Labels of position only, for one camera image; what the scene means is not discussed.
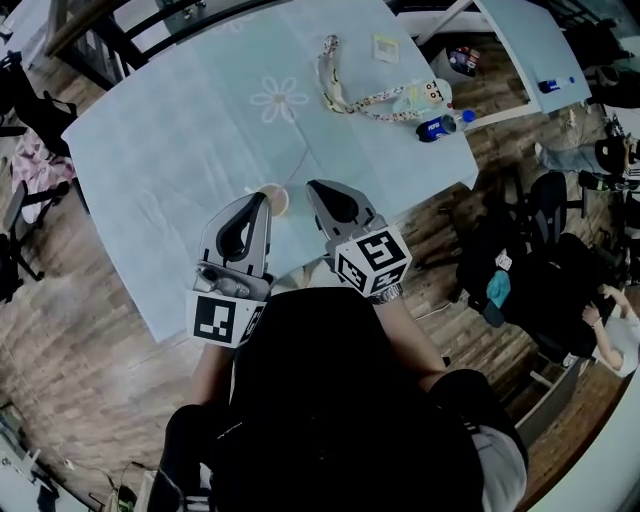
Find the person's right forearm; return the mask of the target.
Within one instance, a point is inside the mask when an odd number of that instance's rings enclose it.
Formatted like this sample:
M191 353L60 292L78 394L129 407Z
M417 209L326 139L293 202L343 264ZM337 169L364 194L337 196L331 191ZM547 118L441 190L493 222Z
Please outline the person's right forearm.
M447 372L438 347L412 317L401 297L373 308L396 356L419 387L429 392Z

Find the pale paper cup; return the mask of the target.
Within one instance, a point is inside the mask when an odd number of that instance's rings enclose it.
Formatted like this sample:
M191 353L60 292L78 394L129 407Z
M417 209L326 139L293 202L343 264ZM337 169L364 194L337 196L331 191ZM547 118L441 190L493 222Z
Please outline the pale paper cup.
M286 213L289 206L289 195L283 186L275 183L266 183L256 188L255 192L266 196L273 217L282 217Z

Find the pink white cloth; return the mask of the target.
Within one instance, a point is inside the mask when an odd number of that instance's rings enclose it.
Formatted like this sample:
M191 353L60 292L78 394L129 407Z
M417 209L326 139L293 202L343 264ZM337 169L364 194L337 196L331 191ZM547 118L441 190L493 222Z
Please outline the pink white cloth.
M35 194L55 188L62 182L72 183L76 177L72 160L52 153L30 128L17 142L10 170L13 193L22 182L25 182L29 194Z

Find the black railing with wooden handrail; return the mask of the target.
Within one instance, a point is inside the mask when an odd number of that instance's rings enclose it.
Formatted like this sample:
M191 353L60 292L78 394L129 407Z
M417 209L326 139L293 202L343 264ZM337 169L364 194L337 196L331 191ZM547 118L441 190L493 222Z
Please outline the black railing with wooden handrail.
M165 50L287 0L51 0L45 55L105 91Z

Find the small blue label bottle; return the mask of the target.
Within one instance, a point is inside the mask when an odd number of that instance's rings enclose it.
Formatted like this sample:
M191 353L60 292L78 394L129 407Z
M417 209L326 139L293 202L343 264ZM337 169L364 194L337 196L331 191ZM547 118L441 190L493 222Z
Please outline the small blue label bottle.
M538 83L538 89L542 94L551 94L567 87L571 87L576 83L574 77L558 77L549 80L544 80Z

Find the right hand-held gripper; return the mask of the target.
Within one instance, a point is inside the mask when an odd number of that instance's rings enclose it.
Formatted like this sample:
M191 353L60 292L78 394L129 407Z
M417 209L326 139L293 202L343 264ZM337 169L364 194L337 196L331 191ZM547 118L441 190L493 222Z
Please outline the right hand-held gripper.
M327 237L330 267L368 298L399 284L412 257L395 226L369 224L377 211L361 191L336 181L309 181L316 224Z

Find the white waste bin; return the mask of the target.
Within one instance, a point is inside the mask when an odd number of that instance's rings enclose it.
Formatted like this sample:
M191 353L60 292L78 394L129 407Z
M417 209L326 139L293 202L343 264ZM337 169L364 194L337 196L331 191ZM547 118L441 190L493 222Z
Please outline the white waste bin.
M480 56L479 51L466 46L444 48L430 62L430 66L437 78L455 85L471 81L476 77Z

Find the light blue tablecloth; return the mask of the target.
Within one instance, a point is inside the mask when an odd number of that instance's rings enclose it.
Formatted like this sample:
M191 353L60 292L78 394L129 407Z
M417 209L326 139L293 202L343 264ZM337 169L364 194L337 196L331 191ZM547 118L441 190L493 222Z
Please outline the light blue tablecloth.
M374 34L399 42L397 64L373 58ZM204 227L245 187L289 194L268 258L282 276L324 251L312 179L364 192L388 220L474 182L464 135L423 143L410 123L328 109L316 62L330 35L350 101L433 78L384 0L291 0L163 53L66 130L103 245L156 341L184 330Z

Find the teal cloth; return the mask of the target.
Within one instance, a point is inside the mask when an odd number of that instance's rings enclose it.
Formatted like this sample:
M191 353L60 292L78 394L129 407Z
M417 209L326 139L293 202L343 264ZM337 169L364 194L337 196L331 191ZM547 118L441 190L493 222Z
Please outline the teal cloth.
M509 274L502 269L495 271L486 288L488 300L498 309L501 309L511 292Z

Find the white side table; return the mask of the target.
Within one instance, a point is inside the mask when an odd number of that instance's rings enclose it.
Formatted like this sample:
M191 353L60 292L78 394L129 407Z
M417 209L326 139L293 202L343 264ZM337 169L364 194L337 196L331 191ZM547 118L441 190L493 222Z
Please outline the white side table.
M536 113L552 113L587 100L591 94L584 73L562 30L548 10L527 0L455 0L444 11L420 10L400 14L416 44L440 32L495 33L524 85L529 101L481 117L470 130ZM538 83L558 77L575 78L566 89L542 94Z

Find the silver wristwatch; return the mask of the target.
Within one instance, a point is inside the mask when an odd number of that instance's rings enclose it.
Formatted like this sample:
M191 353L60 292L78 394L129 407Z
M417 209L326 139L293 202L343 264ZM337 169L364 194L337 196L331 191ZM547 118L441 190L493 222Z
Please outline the silver wristwatch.
M400 283L391 285L379 293L372 294L368 297L368 300L373 305L382 305L391 302L397 298L401 298L403 295L403 288Z

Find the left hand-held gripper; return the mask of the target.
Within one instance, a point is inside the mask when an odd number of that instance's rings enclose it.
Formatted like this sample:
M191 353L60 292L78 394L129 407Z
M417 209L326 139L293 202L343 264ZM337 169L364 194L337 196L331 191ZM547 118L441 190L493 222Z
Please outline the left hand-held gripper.
M189 336L225 348L250 339L274 284L269 273L252 276L266 271L271 220L270 200L256 192L228 204L205 226L186 295Z

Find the person's left forearm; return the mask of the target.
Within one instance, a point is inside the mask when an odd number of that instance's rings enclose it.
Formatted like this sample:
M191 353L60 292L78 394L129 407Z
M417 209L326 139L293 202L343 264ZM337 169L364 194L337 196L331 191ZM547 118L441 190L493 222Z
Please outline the person's left forearm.
M234 351L206 344L191 379L188 404L229 402Z

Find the white cloth covered table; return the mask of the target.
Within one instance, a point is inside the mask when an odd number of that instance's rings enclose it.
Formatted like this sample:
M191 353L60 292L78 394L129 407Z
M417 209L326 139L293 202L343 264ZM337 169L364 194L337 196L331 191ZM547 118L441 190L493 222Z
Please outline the white cloth covered table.
M0 59L19 52L28 69L40 55L47 35L51 0L21 0L0 22Z

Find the cartoon badge holder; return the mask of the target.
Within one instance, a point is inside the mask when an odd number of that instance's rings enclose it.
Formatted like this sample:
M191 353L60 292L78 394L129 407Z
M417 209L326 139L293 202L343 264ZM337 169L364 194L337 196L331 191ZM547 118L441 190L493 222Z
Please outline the cartoon badge holder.
M400 93L393 103L392 111L394 113L416 111L422 116L435 112L439 115L451 108L452 98L451 85L444 79L413 81Z

